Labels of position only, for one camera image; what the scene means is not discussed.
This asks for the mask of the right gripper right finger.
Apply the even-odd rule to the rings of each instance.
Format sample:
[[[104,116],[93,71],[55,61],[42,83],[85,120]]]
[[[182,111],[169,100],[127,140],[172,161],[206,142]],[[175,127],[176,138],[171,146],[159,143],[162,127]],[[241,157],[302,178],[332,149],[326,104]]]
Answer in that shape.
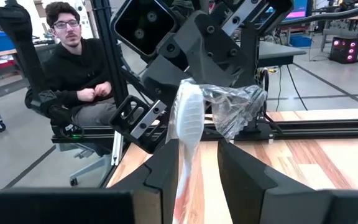
[[[358,223],[358,190],[314,190],[226,141],[218,166],[233,223]]]

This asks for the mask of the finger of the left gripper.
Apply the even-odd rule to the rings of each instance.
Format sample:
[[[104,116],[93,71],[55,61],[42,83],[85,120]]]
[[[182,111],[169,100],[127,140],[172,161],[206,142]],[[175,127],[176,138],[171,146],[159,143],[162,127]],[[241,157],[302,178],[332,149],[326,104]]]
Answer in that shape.
[[[165,57],[157,57],[143,73],[143,85],[160,101],[171,106],[180,82],[189,77]]]
[[[203,11],[195,11],[180,27],[178,45],[196,83],[217,86],[235,86],[238,80],[246,83],[246,56]]]

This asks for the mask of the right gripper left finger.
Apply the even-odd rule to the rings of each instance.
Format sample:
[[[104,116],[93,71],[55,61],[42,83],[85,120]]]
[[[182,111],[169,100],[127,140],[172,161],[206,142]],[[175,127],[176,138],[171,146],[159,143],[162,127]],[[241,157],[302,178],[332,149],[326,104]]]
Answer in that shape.
[[[164,224],[173,221],[178,140],[110,188],[0,190],[0,224]]]

